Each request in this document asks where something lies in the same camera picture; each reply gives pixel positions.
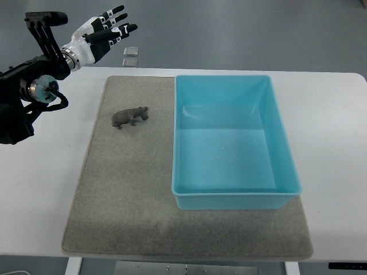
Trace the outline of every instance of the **white table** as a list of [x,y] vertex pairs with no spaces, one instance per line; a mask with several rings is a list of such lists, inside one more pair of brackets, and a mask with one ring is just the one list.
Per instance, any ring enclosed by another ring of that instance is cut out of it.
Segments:
[[61,238],[108,76],[268,74],[303,187],[312,261],[367,261],[367,83],[352,73],[82,68],[35,136],[0,144],[0,254],[63,256]]

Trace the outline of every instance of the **gray floor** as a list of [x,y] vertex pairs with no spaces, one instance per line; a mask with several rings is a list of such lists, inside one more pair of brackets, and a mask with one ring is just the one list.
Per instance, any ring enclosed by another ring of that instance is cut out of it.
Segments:
[[[361,0],[0,1],[0,71],[41,54],[23,21],[27,11],[63,11],[60,46],[86,20],[121,4],[138,30],[94,66],[120,67],[126,46],[138,67],[354,72],[367,78],[367,10]],[[0,256],[0,273],[63,274],[66,258]],[[115,261],[86,259],[81,274],[113,274]],[[285,274],[277,266],[275,273]],[[366,274],[301,263],[305,274]]]

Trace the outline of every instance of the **toy hippopotamus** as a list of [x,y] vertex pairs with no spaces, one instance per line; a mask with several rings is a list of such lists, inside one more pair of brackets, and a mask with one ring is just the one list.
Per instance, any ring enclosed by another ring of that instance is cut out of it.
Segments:
[[127,109],[119,111],[112,115],[112,126],[117,129],[122,129],[121,124],[130,123],[131,126],[135,126],[135,118],[142,117],[142,120],[148,119],[148,107],[139,107],[134,109]]

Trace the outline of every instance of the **white robotic hand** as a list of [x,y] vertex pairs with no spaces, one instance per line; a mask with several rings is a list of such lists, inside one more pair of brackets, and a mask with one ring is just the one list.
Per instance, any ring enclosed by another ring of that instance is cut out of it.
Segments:
[[61,48],[72,71],[79,70],[85,64],[98,62],[110,51],[111,46],[138,28],[129,23],[114,27],[127,17],[126,13],[114,17],[123,9],[124,6],[118,6],[98,17],[92,17],[73,33],[71,42]]

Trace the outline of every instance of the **white cable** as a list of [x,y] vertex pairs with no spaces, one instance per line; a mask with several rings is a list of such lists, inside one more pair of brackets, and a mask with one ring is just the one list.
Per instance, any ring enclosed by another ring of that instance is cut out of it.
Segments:
[[27,275],[30,275],[30,273],[28,271],[25,271],[25,270],[17,270],[17,271],[12,271],[12,272],[8,272],[8,273],[1,273],[0,275],[9,275],[9,274],[14,274],[14,273],[25,273]]

